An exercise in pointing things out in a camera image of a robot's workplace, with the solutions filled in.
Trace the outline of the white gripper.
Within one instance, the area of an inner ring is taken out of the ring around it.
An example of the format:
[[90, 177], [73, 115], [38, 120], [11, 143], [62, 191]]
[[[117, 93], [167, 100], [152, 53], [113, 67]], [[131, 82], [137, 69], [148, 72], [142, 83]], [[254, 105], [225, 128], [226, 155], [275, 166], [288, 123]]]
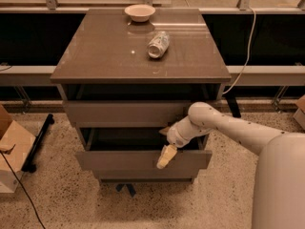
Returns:
[[186, 116], [174, 123], [172, 127], [165, 127], [159, 130], [159, 133], [167, 135], [167, 141], [170, 143], [170, 145], [163, 147], [156, 164], [158, 169], [163, 169], [174, 158], [177, 153], [177, 148], [186, 146], [193, 138], [197, 137], [199, 128]]

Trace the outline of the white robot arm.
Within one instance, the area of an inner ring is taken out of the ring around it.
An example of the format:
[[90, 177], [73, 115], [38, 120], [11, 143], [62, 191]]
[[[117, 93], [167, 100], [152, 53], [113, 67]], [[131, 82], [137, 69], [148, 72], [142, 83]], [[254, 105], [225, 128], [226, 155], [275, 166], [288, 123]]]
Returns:
[[186, 117], [162, 130], [168, 144], [156, 167], [165, 168], [179, 148], [212, 130], [258, 155], [252, 229], [305, 229], [304, 133], [228, 116], [205, 102], [195, 102]]

